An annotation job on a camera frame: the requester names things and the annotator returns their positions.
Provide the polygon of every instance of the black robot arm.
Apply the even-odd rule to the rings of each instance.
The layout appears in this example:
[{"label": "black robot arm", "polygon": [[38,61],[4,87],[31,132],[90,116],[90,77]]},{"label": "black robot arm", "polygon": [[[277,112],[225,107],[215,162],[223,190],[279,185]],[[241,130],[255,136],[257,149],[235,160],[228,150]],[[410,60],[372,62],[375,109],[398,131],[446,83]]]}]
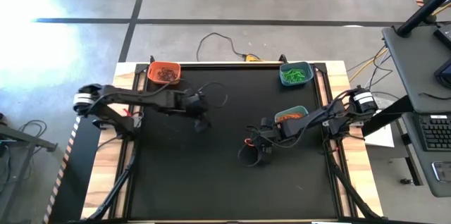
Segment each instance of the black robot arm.
[{"label": "black robot arm", "polygon": [[[196,120],[194,128],[201,131],[210,126],[205,112],[208,104],[202,91],[193,92],[165,89],[164,85],[155,92],[138,92],[129,89],[121,89],[111,85],[86,85],[78,90],[74,97],[73,109],[79,116],[94,115],[100,120],[95,125],[112,125],[118,137],[134,140],[137,136],[135,119],[130,116],[122,116],[110,108],[109,104],[132,104],[136,106],[147,106],[168,115],[185,116]],[[113,189],[109,192],[103,203],[86,220],[81,222],[95,222],[101,220],[113,200],[117,197],[121,187],[130,177],[135,163],[135,148],[130,157],[128,165],[118,177]]]},{"label": "black robot arm", "polygon": [[[348,104],[343,99],[349,97]],[[328,139],[341,140],[349,132],[349,126],[354,122],[369,120],[378,110],[370,91],[357,86],[339,94],[332,102],[301,118],[291,118],[281,122],[261,120],[260,128],[248,127],[252,135],[245,140],[245,145],[238,152],[239,160],[246,166],[255,166],[269,160],[272,147],[290,148],[295,146],[309,127],[323,124],[328,128]],[[325,152],[330,171],[337,176],[366,218],[381,219],[374,213],[353,188],[350,181],[341,171],[332,155],[329,144],[325,144]]]}]

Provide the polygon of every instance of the yellow device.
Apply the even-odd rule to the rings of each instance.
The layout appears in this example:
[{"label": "yellow device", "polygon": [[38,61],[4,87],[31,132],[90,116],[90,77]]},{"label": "yellow device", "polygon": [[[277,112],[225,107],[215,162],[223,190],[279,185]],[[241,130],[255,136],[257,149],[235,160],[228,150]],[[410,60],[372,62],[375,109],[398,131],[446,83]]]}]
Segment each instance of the yellow device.
[{"label": "yellow device", "polygon": [[258,62],[258,61],[264,61],[264,60],[258,59],[257,57],[255,57],[254,54],[246,54],[245,61],[246,62]]}]

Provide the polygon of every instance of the orange bowl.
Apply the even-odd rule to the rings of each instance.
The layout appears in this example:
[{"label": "orange bowl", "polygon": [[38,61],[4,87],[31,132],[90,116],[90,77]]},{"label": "orange bowl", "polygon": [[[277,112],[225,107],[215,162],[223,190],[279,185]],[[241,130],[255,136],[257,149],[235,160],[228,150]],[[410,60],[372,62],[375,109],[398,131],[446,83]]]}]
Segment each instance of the orange bowl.
[{"label": "orange bowl", "polygon": [[170,81],[162,80],[159,78],[158,73],[162,70],[172,70],[177,77],[172,81],[172,85],[177,84],[180,81],[180,76],[182,74],[182,70],[180,68],[179,63],[174,62],[165,62],[165,61],[154,61],[150,64],[149,70],[147,71],[147,77],[152,82],[155,82],[156,84],[166,84]]}]

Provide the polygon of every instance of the white paper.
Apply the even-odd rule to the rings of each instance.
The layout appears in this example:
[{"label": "white paper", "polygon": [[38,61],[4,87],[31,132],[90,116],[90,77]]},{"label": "white paper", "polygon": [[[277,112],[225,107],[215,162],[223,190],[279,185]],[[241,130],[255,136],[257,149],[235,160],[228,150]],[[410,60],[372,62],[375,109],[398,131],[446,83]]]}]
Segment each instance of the white paper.
[{"label": "white paper", "polygon": [[365,144],[380,147],[395,147],[390,124],[366,136]]}]

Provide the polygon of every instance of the black table surface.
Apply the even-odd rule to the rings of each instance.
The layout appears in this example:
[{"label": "black table surface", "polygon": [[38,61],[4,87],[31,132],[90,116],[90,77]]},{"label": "black table surface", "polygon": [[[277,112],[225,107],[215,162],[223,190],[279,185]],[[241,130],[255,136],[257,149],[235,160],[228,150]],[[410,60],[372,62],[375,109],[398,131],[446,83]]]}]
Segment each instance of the black table surface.
[{"label": "black table surface", "polygon": [[[336,218],[320,127],[307,130],[291,149],[274,149],[270,164],[240,165],[237,152],[263,117],[293,106],[319,107],[314,81],[282,86],[278,68],[183,69],[182,78],[198,89],[206,82],[227,86],[228,102],[211,108],[212,128],[196,133],[189,118],[144,110],[142,137],[132,192],[131,219],[266,220]],[[181,82],[178,89],[190,84]],[[149,91],[157,87],[150,84]],[[205,89],[219,104],[224,90]]]}]

